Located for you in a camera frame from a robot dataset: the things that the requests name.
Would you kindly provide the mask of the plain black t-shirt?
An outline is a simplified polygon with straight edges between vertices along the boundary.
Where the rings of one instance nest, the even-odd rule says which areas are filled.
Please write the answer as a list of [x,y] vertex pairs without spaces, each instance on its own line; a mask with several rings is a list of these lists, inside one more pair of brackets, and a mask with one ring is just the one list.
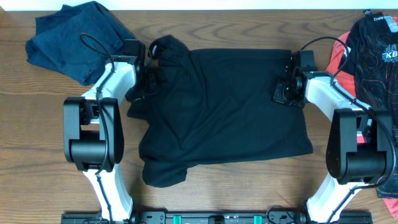
[[302,109],[272,99],[289,50],[190,50],[171,35],[149,48],[158,63],[155,92],[127,113],[149,125],[139,144],[145,184],[179,184],[200,164],[313,152]]

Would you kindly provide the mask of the navy blue garment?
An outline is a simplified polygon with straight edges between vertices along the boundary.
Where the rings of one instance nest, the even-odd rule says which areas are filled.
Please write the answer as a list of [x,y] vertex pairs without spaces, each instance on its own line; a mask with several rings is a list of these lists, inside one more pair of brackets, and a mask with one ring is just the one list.
[[107,55],[120,54],[123,40],[134,39],[102,4],[64,4],[58,12],[35,19],[35,36],[26,42],[27,61],[66,75],[81,85],[94,84],[104,72]]

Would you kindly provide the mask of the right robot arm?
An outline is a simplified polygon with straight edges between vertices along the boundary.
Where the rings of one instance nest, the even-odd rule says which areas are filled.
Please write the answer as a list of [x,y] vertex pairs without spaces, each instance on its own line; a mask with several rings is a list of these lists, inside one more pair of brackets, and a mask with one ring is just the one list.
[[299,223],[367,223],[369,215],[343,213],[361,190],[382,187],[396,166],[392,118],[354,98],[328,72],[298,72],[277,81],[272,99],[301,108],[317,106],[330,120],[326,147],[328,173],[305,202]]

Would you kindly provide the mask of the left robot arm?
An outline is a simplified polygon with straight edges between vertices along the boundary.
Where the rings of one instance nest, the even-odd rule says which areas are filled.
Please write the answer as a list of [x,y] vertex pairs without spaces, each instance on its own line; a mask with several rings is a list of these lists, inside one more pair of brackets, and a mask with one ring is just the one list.
[[140,84],[145,57],[113,55],[98,81],[63,103],[65,158],[90,181],[101,205],[98,213],[66,213],[62,223],[140,223],[121,173],[124,134],[119,106]]

